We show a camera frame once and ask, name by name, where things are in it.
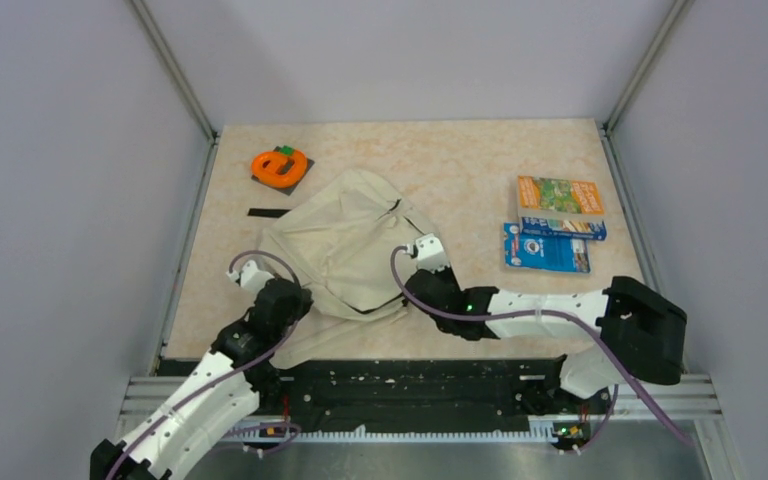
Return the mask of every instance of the blue book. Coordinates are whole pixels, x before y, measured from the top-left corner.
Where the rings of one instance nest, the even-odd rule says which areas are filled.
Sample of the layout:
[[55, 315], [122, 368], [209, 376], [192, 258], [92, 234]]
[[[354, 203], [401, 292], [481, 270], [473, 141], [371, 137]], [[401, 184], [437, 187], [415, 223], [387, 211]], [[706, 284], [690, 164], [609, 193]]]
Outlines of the blue book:
[[584, 240], [528, 235], [516, 223], [505, 224], [504, 237], [505, 264], [509, 267], [590, 273], [590, 256]]
[[608, 236], [605, 222], [581, 222], [553, 220], [550, 218], [522, 217], [522, 232], [545, 237], [578, 238], [581, 240], [604, 240]]

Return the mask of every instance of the colorful book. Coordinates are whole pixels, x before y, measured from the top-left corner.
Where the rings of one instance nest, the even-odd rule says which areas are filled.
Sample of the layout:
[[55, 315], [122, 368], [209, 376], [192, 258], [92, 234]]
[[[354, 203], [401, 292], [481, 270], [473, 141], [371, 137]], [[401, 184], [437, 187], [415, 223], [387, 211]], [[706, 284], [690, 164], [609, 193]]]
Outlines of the colorful book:
[[532, 235], [604, 240], [602, 199], [593, 182], [520, 176], [518, 212], [522, 231]]
[[504, 229], [505, 264], [509, 267], [590, 273], [590, 256], [584, 240], [528, 235], [516, 223], [506, 223]]

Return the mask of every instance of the black connector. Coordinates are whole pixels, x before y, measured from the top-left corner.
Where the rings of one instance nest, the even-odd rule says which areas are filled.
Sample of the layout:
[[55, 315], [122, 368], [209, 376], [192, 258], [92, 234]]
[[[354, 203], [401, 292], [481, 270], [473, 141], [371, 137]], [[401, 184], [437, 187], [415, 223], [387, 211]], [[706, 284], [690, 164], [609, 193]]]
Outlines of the black connector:
[[278, 343], [312, 305], [310, 290], [273, 278], [258, 292], [246, 314], [219, 332], [210, 351], [230, 358], [233, 368], [242, 367]]
[[[405, 283], [405, 288], [421, 302], [446, 313], [458, 315], [486, 315], [490, 298], [499, 292], [496, 287], [474, 287], [461, 291], [450, 267], [440, 272], [417, 270]], [[451, 320], [426, 312], [443, 333], [457, 335], [470, 341], [499, 337], [486, 322]]]
[[591, 411], [604, 411], [607, 403], [602, 394], [607, 389], [596, 392], [590, 398], [577, 396], [561, 388], [561, 369], [567, 356], [561, 355], [551, 361], [551, 365], [542, 380], [529, 380], [519, 391], [522, 395], [520, 405], [529, 415], [571, 414], [578, 412], [582, 405], [588, 405]]
[[[90, 455], [90, 480], [105, 480], [110, 469], [116, 460], [122, 456], [125, 448], [124, 442], [113, 445], [110, 440], [103, 440], [98, 444]], [[113, 476], [114, 480], [168, 480], [172, 472], [168, 469], [162, 477], [157, 478], [148, 469], [151, 462], [143, 460], [142, 463], [136, 463], [133, 458], [128, 457], [122, 462], [122, 465]]]
[[658, 385], [681, 381], [687, 314], [631, 277], [605, 289], [608, 308], [596, 320], [602, 341], [634, 377]]

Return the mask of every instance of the beige cloth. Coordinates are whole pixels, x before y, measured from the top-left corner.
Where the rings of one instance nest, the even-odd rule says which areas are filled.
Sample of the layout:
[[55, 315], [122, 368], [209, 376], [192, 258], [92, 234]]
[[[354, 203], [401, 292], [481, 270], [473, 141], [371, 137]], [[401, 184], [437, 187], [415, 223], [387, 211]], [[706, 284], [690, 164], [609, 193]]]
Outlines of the beige cloth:
[[[436, 233], [431, 221], [390, 183], [365, 170], [344, 172], [265, 228], [258, 248], [287, 261], [310, 289], [313, 308], [334, 317], [304, 336], [293, 335], [273, 365], [289, 368], [404, 316], [390, 254], [426, 233]], [[400, 255], [396, 269], [408, 278], [416, 265]]]

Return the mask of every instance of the black strip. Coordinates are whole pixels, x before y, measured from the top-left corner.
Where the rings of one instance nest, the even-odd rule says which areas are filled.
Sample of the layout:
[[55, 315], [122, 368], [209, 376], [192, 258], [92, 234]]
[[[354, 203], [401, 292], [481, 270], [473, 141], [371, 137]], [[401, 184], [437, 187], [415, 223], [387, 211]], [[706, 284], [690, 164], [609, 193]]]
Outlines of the black strip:
[[[162, 360], [157, 375], [188, 375], [196, 364]], [[312, 360], [282, 371], [284, 391], [272, 397], [289, 398], [290, 416], [305, 431], [360, 425], [380, 433], [524, 431], [528, 414], [515, 397], [535, 380], [520, 376], [545, 375], [553, 365], [551, 359]], [[604, 411], [597, 394], [590, 413]], [[256, 412], [282, 413], [281, 401], [261, 402]]]
[[385, 216], [385, 215], [389, 215], [389, 214], [393, 213], [393, 211], [394, 211], [395, 209], [399, 208], [399, 204], [400, 204], [400, 203], [402, 203], [402, 199], [401, 199], [401, 198], [397, 198], [397, 199], [396, 199], [396, 202], [393, 204], [393, 206], [392, 206], [392, 207], [390, 207], [390, 209], [389, 209], [389, 210], [387, 210], [386, 212], [382, 213], [382, 214], [381, 214], [381, 216], [380, 216], [380, 217], [378, 217], [378, 220], [380, 220], [380, 219], [384, 218], [384, 216]]
[[377, 307], [373, 307], [373, 308], [367, 309], [367, 310], [358, 310], [357, 308], [349, 305], [348, 303], [345, 303], [345, 302], [343, 302], [343, 303], [347, 307], [351, 308], [352, 310], [356, 311], [357, 313], [359, 313], [361, 315], [369, 315], [370, 313], [376, 312], [378, 310], [381, 310], [382, 308], [386, 307], [387, 305], [390, 305], [391, 303], [393, 303], [395, 301], [398, 301], [398, 300], [400, 300], [402, 298], [404, 298], [404, 295], [402, 295], [400, 293], [400, 294], [396, 295], [395, 297], [391, 298], [390, 300], [387, 300], [386, 302], [382, 303], [381, 305], [379, 305]]
[[281, 218], [289, 212], [287, 208], [250, 208], [250, 217]]
[[421, 234], [425, 235], [425, 232], [423, 232], [422, 230], [420, 230], [420, 229], [419, 229], [419, 227], [417, 227], [417, 226], [416, 226], [416, 224], [415, 224], [415, 223], [413, 223], [413, 221], [411, 221], [411, 219], [410, 219], [410, 218], [408, 218], [407, 216], [405, 216], [404, 218], [405, 218], [405, 220], [407, 220], [407, 222], [410, 224], [410, 226], [411, 226], [411, 227], [413, 227], [413, 228], [415, 228], [415, 229], [416, 229], [416, 231], [417, 231], [417, 232], [419, 232], [419, 233], [421, 233]]

